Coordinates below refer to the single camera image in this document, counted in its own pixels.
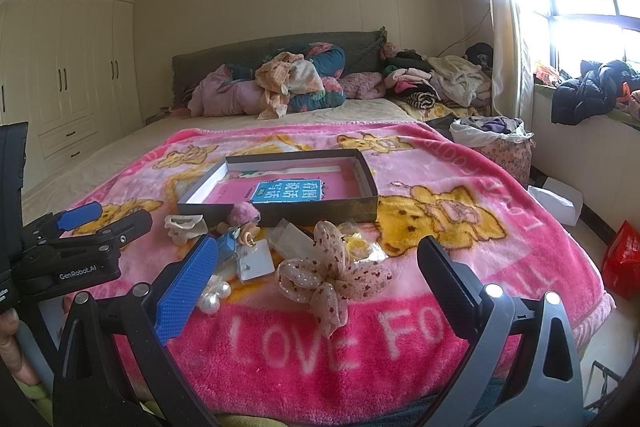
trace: wardrobe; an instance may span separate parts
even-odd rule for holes
[[[0,0],[0,96],[29,122],[25,190],[139,129],[133,0]]]

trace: black jacket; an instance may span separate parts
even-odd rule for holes
[[[551,122],[579,124],[585,118],[607,114],[616,107],[622,84],[631,80],[629,66],[621,60],[607,64],[583,61],[582,78],[564,81],[556,88],[551,103]]]

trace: fleece blanket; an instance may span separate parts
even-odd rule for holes
[[[194,310],[182,335],[168,343],[211,410],[344,424],[400,409],[443,386],[467,344],[454,336],[418,270],[415,250],[425,235],[510,295],[558,292],[578,346],[612,310],[593,263],[557,221],[501,168],[421,123],[178,132],[78,202],[99,201],[104,212],[74,233],[139,208],[154,218],[151,231],[123,251],[122,277],[91,292],[122,295],[185,256],[190,244],[174,246],[164,216],[223,156],[331,148],[357,148],[367,159],[380,200],[378,221],[363,227],[391,256],[383,262],[392,283],[374,299],[350,303],[347,324],[327,340],[305,305],[283,296],[273,279],[231,281],[233,293],[217,314]],[[132,380],[140,380],[126,343],[119,346]],[[500,369],[515,349],[512,338]]]

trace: blue book cover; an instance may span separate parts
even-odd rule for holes
[[[251,201],[253,203],[294,203],[321,199],[321,180],[277,180],[260,182]]]

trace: blue gripper pad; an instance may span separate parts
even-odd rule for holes
[[[182,333],[217,263],[216,240],[205,237],[184,261],[171,286],[159,299],[155,330],[163,346]]]
[[[77,227],[82,227],[96,219],[100,219],[102,215],[102,206],[97,201],[78,206],[73,210],[68,210],[58,220],[58,228],[70,232]]]

